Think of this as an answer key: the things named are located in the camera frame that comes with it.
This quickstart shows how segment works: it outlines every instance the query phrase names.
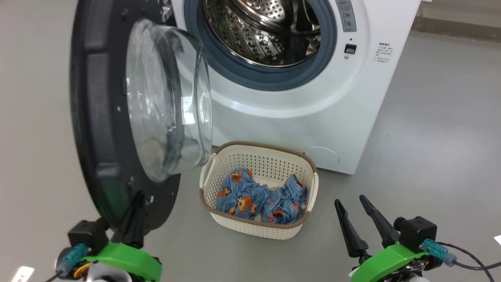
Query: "washing machine door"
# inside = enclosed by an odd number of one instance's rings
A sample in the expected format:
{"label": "washing machine door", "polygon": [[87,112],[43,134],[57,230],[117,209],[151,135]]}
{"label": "washing machine door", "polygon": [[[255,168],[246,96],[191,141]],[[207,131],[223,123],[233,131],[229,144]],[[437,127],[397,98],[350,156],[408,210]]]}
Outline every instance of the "washing machine door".
{"label": "washing machine door", "polygon": [[70,93],[82,171],[102,217],[119,226],[144,193],[146,231],[168,218],[180,173],[211,153],[207,62],[199,40],[162,25],[157,0],[80,0]]}

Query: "printed label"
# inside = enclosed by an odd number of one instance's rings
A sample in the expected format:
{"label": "printed label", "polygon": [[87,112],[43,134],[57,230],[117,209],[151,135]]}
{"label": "printed label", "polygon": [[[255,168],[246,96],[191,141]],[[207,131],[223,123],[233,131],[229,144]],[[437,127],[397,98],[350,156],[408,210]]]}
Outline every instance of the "printed label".
{"label": "printed label", "polygon": [[390,62],[392,54],[393,54],[393,47],[391,47],[389,43],[380,42],[376,49],[374,62],[388,63]]}

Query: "control panel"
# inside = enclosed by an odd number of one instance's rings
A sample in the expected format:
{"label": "control panel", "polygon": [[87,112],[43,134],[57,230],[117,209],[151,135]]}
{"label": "control panel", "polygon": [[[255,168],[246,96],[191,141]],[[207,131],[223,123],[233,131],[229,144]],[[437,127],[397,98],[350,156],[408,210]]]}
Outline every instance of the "control panel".
{"label": "control panel", "polygon": [[343,31],[357,31],[357,22],[355,21],[355,14],[353,13],[351,0],[336,0],[336,4],[338,5],[339,14],[341,16]]}

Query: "basket handle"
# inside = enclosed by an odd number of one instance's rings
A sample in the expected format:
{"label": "basket handle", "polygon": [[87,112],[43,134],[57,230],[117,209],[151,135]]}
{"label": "basket handle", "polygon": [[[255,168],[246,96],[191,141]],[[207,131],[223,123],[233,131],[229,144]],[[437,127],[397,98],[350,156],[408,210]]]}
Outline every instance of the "basket handle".
{"label": "basket handle", "polygon": [[[209,160],[207,161],[205,166],[202,167],[202,172],[200,173],[200,189],[205,188],[205,186],[207,185],[207,181],[209,180],[207,176],[209,176],[212,173],[212,169],[216,164],[216,160],[217,160],[217,154],[214,153],[209,157]],[[210,165],[209,172],[205,173],[209,165]]]}
{"label": "basket handle", "polygon": [[312,184],[312,190],[313,190],[313,195],[310,195],[310,202],[308,203],[308,209],[307,211],[311,212],[313,209],[313,206],[315,205],[315,200],[317,199],[317,192],[318,192],[318,174],[314,173],[315,177],[313,178],[313,184]]}

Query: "wall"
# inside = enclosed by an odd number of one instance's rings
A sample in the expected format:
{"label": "wall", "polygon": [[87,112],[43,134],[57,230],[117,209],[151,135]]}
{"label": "wall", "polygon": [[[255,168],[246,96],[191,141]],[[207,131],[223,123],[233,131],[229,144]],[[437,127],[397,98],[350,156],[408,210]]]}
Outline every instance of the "wall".
{"label": "wall", "polygon": [[422,2],[418,14],[426,18],[501,28],[499,0],[432,0]]}

